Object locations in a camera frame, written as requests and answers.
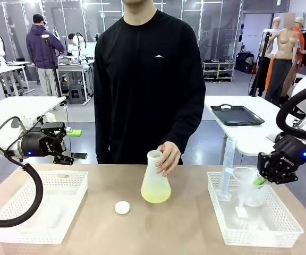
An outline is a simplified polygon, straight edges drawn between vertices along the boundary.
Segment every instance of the white label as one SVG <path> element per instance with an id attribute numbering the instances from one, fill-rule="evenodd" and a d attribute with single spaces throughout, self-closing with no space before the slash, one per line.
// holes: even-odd
<path id="1" fill-rule="evenodd" d="M 248 212 L 244 207 L 237 207 L 236 206 L 235 209 L 236 209 L 236 212 L 237 212 L 237 216 L 239 218 L 245 218 L 245 219 L 249 218 Z"/>

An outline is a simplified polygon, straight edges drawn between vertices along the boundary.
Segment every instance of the black pants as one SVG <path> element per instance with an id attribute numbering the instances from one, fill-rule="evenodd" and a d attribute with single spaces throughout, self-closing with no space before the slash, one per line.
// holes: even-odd
<path id="1" fill-rule="evenodd" d="M 265 100 L 279 106 L 279 100 L 282 95 L 283 84 L 285 78 L 291 68 L 291 59 L 275 59 L 268 92 L 265 95 Z"/>
<path id="2" fill-rule="evenodd" d="M 258 88 L 258 96 L 261 97 L 263 95 L 263 92 L 265 90 L 265 82 L 266 77 L 268 76 L 268 69 L 270 65 L 271 59 L 268 57 L 264 57 L 263 63 L 260 61 L 259 63 L 259 80 L 256 80 L 256 77 L 254 77 L 254 81 L 252 84 L 252 88 L 250 90 L 249 96 L 252 96 L 253 89 L 257 86 Z"/>

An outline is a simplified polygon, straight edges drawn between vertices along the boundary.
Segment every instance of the white plastic basket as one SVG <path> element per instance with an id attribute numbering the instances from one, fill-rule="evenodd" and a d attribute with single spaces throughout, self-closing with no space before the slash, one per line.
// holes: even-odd
<path id="1" fill-rule="evenodd" d="M 265 203 L 260 207 L 245 207 L 249 218 L 239 218 L 238 183 L 231 177 L 229 202 L 218 201 L 220 172 L 208 172 L 208 191 L 226 245 L 291 248 L 304 233 L 272 188 L 268 187 Z"/>
<path id="2" fill-rule="evenodd" d="M 44 196 L 36 213 L 26 222 L 0 228 L 0 242 L 61 244 L 86 193 L 88 172 L 38 172 Z M 2 208 L 0 219 L 20 216 L 28 210 L 35 197 L 35 184 L 30 179 Z"/>

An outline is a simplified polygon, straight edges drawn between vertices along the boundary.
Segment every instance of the person in purple jacket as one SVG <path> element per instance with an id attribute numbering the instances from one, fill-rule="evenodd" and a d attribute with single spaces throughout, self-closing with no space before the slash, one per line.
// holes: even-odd
<path id="1" fill-rule="evenodd" d="M 60 53 L 64 52 L 62 43 L 45 28 L 45 19 L 40 14 L 35 14 L 32 17 L 34 24 L 31 26 L 30 32 L 27 34 L 27 49 L 31 61 L 35 64 L 38 70 L 38 76 L 42 90 L 46 96 L 57 96 L 57 89 L 55 85 L 54 72 L 52 64 L 50 63 L 49 52 L 42 35 L 49 35 L 50 43 L 52 44 L 53 56 L 55 58 L 56 72 L 57 72 L 57 57 L 55 50 Z"/>

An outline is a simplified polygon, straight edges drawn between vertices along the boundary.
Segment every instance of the man in black shirt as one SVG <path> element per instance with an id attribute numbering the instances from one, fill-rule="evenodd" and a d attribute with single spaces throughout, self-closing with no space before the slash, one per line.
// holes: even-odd
<path id="1" fill-rule="evenodd" d="M 166 176 L 200 124 L 205 83 L 197 40 L 185 22 L 152 0 L 123 0 L 125 15 L 95 48 L 95 127 L 99 164 L 146 164 L 163 153 Z"/>

